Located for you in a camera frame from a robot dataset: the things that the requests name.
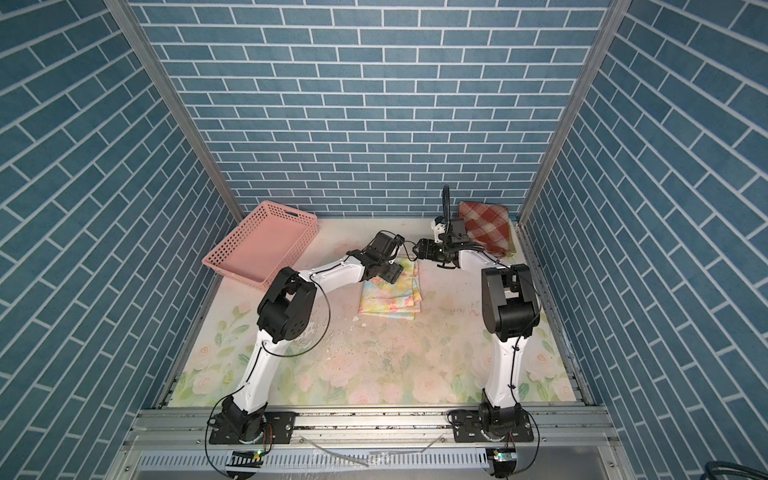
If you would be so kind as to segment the pastel floral skirt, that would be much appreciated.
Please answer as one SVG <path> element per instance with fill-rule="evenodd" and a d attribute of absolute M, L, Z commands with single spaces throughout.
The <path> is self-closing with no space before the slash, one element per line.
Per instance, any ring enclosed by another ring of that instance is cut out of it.
<path fill-rule="evenodd" d="M 380 277 L 368 280 L 363 285 L 359 313 L 402 320 L 414 320 L 421 312 L 421 288 L 417 261 L 402 258 L 403 267 L 394 284 Z"/>

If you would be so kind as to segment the lemon print skirt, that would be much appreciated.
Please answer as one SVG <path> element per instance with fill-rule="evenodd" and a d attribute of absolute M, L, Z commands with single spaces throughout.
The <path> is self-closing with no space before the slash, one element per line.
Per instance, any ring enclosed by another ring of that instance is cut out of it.
<path fill-rule="evenodd" d="M 508 221 L 507 224 L 509 229 L 508 256 L 514 256 L 518 251 L 514 222 Z"/>

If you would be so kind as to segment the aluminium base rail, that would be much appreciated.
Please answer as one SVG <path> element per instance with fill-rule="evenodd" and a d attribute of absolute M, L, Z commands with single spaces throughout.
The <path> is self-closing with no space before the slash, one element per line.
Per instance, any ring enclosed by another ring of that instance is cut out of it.
<path fill-rule="evenodd" d="M 269 437 L 214 445 L 205 408 L 144 410 L 111 479 L 629 479 L 602 407 L 532 406 L 487 433 L 466 406 L 276 407 Z"/>

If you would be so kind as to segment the pink perforated plastic basket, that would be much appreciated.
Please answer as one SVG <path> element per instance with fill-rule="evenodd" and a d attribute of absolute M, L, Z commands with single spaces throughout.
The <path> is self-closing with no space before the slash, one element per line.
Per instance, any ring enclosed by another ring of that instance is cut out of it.
<path fill-rule="evenodd" d="M 318 231 L 316 215 L 264 201 L 202 263 L 223 277 L 267 290 L 282 268 L 295 264 Z"/>

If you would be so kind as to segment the red patterned skirt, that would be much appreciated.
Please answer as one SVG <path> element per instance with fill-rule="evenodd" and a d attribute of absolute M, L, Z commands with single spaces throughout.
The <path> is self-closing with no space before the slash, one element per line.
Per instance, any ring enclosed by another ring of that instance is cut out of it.
<path fill-rule="evenodd" d="M 502 205 L 461 202 L 459 218 L 464 221 L 467 235 L 497 257 L 515 252 L 511 238 L 509 211 Z"/>

